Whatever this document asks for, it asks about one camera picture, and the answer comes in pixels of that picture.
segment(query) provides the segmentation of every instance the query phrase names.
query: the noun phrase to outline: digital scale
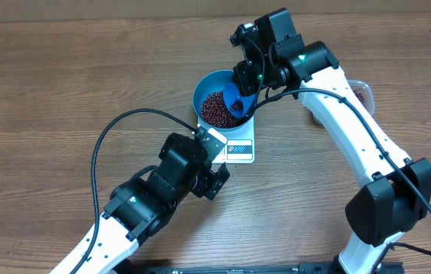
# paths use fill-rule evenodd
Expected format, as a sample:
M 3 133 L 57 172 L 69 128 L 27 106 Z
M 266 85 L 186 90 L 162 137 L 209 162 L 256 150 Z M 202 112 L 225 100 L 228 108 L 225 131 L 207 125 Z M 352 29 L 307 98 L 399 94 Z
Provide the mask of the digital scale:
M 199 118 L 204 128 L 212 126 Z M 228 139 L 228 144 L 212 161 L 213 164 L 253 164 L 254 162 L 254 117 L 237 129 L 215 129 Z

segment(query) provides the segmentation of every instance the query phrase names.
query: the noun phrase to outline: blue spoon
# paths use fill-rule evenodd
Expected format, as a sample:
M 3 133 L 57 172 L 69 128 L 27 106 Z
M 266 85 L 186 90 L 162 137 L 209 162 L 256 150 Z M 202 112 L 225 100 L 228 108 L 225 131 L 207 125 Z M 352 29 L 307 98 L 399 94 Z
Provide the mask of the blue spoon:
M 249 110 L 256 94 L 242 97 L 239 94 L 238 86 L 235 83 L 229 83 L 222 89 L 222 96 L 224 97 L 224 103 L 225 106 L 228 108 L 229 112 L 236 118 L 242 118 Z M 242 102 L 243 109 L 231 110 L 231 106 L 238 101 Z

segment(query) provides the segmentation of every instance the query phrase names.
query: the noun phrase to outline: beige wall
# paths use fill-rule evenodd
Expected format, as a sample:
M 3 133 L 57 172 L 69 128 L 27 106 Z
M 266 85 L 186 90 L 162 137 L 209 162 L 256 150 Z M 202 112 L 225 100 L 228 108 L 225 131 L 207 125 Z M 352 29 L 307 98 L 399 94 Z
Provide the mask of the beige wall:
M 431 0 L 0 0 L 0 22 L 431 11 Z

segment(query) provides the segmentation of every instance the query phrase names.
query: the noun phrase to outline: wooden table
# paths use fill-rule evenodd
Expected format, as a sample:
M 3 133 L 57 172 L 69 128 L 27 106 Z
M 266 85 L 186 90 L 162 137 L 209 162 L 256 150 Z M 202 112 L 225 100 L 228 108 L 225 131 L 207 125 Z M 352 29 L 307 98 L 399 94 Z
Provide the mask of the wooden table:
M 94 221 L 91 152 L 123 111 L 152 107 L 195 124 L 192 92 L 242 54 L 227 38 L 255 18 L 0 24 L 0 273 L 48 273 Z M 306 43 L 323 40 L 350 79 L 373 88 L 375 118 L 412 158 L 431 160 L 431 13 L 299 15 Z M 171 132 L 153 114 L 122 121 L 98 158 L 101 206 L 133 172 L 158 164 Z M 189 195 L 132 257 L 175 266 L 326 261 L 346 245 L 350 168 L 310 113 L 286 98 L 258 110 L 256 162 L 232 165 L 212 202 Z M 403 241 L 431 249 L 428 216 Z M 387 261 L 429 273 L 403 249 Z

